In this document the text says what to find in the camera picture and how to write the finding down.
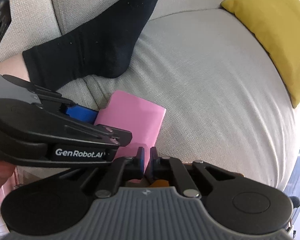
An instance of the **pink book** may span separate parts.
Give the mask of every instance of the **pink book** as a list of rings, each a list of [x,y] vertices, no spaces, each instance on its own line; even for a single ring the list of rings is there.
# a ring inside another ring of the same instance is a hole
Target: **pink book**
[[[136,156],[138,147],[145,148],[145,168],[150,158],[166,109],[150,101],[124,91],[115,91],[105,109],[101,109],[96,124],[108,125],[132,133],[132,140],[126,147],[119,147],[116,158]]]

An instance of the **black sock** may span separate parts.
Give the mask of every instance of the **black sock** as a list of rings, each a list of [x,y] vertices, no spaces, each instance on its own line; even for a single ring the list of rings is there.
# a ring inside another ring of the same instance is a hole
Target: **black sock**
[[[130,63],[135,43],[157,0],[119,0],[73,31],[22,53],[31,82],[57,90],[90,74],[115,78]]]

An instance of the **sofa backrest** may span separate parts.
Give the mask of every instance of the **sofa backrest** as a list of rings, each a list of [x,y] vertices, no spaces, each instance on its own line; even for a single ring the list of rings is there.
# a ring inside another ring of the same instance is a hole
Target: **sofa backrest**
[[[0,45],[0,61],[67,33],[118,0],[10,0],[12,24]],[[218,8],[223,0],[159,0],[150,19],[182,11]]]

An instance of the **black circular pad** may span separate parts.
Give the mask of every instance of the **black circular pad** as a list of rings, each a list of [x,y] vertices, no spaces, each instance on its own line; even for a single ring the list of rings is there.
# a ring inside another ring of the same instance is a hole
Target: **black circular pad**
[[[1,212],[9,229],[43,236],[75,225],[90,205],[75,181],[46,179],[12,191],[4,199]]]
[[[241,176],[215,183],[205,207],[215,221],[247,235],[284,228],[293,210],[291,200],[281,191]]]
[[[266,211],[270,206],[270,200],[256,192],[240,193],[233,199],[233,205],[247,214],[259,214]]]

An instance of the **ridged gray handle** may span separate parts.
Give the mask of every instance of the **ridged gray handle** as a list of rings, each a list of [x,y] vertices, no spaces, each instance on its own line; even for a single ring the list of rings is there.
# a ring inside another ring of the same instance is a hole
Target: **ridged gray handle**
[[[21,239],[291,240],[283,229],[262,236],[248,236],[231,231],[215,222],[199,199],[183,197],[175,187],[121,187],[115,196],[95,200],[86,216],[66,231],[49,236],[24,236],[11,232],[5,238]]]

